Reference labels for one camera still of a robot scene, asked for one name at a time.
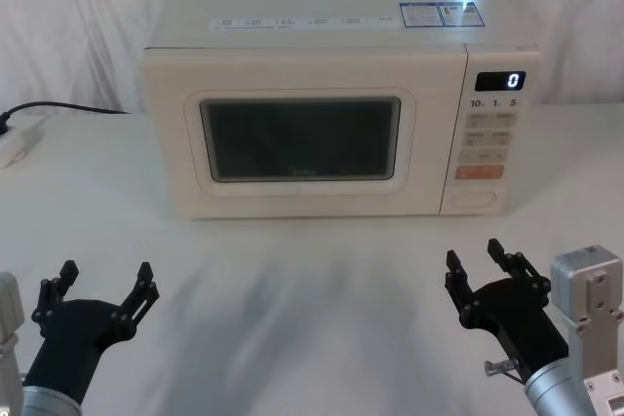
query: microwave oven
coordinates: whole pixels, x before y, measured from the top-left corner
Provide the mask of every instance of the microwave oven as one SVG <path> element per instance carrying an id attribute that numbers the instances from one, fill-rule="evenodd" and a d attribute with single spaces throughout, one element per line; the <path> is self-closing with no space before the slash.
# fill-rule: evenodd
<path id="1" fill-rule="evenodd" d="M 166 0 L 141 65 L 192 218 L 495 213 L 538 83 L 515 0 Z"/>

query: white backdrop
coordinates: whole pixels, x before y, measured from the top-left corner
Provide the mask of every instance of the white backdrop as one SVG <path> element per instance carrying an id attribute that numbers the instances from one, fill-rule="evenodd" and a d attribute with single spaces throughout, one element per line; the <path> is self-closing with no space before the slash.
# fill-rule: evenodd
<path id="1" fill-rule="evenodd" d="M 525 0 L 542 102 L 624 100 L 624 0 Z M 138 59 L 161 0 L 0 0 L 0 110 L 38 99 L 138 112 Z"/>

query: microwave window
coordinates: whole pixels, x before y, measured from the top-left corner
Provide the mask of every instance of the microwave window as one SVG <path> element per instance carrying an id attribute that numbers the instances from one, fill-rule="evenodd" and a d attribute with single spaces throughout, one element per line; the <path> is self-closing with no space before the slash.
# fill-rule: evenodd
<path id="1" fill-rule="evenodd" d="M 217 182 L 389 179 L 400 110 L 397 97 L 200 103 Z"/>

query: microwave control panel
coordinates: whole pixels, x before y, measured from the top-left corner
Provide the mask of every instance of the microwave control panel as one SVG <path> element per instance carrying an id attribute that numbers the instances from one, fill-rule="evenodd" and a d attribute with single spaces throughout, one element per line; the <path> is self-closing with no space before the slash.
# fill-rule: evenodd
<path id="1" fill-rule="evenodd" d="M 469 45 L 441 214 L 500 211 L 534 95 L 536 47 Z"/>

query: door release button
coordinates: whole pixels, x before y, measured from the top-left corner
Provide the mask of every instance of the door release button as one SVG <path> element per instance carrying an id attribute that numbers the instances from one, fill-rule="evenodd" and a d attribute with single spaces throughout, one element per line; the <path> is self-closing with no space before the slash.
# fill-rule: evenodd
<path id="1" fill-rule="evenodd" d="M 450 197 L 450 204 L 456 208 L 487 208 L 496 202 L 496 194 L 490 190 L 458 192 Z"/>

